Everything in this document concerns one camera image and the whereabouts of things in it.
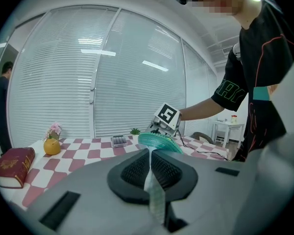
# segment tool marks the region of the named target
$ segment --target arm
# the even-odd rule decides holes
[[[234,48],[239,56],[238,44]],[[245,83],[243,67],[232,49],[225,66],[223,81],[213,96],[192,107],[180,110],[182,114],[181,120],[209,118],[220,113],[225,108],[237,111],[246,94],[247,85]]]
[[[220,113],[223,110],[224,108],[222,106],[209,98],[196,105],[180,110],[182,114],[181,120],[184,121],[209,118]]]

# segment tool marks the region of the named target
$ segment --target white side table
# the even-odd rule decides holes
[[[212,135],[211,135],[213,142],[215,142],[216,138],[217,138],[218,125],[226,126],[226,131],[225,131],[225,136],[224,136],[223,146],[222,146],[223,148],[225,148],[225,145],[229,140],[230,130],[231,129],[238,129],[238,128],[240,129],[240,140],[239,140],[239,144],[237,146],[237,148],[240,148],[245,124],[243,124],[243,123],[231,123],[231,122],[228,122],[228,121],[227,122],[214,121],[213,125],[212,125]]]

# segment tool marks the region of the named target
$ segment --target green plant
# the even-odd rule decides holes
[[[137,128],[133,128],[130,133],[132,135],[139,135],[141,133],[141,131]]]

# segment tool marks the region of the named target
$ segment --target man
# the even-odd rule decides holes
[[[6,62],[2,67],[2,76],[0,77],[0,147],[3,153],[11,148],[6,121],[6,96],[12,67],[12,62]]]
[[[197,2],[233,16],[242,28],[239,45],[229,53],[222,83],[211,98],[181,110],[182,120],[208,118],[224,108],[237,111],[248,93],[245,140],[234,158],[245,161],[249,152],[286,133],[270,96],[294,61],[294,35],[283,14],[267,1]],[[240,52],[241,60],[233,51]]]

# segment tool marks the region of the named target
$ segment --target black panel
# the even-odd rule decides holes
[[[238,171],[238,170],[232,170],[232,169],[223,168],[223,167],[218,167],[216,169],[216,171],[227,174],[227,175],[231,175],[231,176],[234,176],[234,177],[236,177],[240,173],[240,171]]]
[[[167,228],[170,233],[174,233],[184,227],[186,227],[188,223],[186,223],[183,219],[176,218],[171,203],[166,205],[166,218],[163,226]]]
[[[80,194],[67,191],[59,201],[53,205],[51,210],[45,214],[40,220],[40,223],[56,231],[79,197]]]

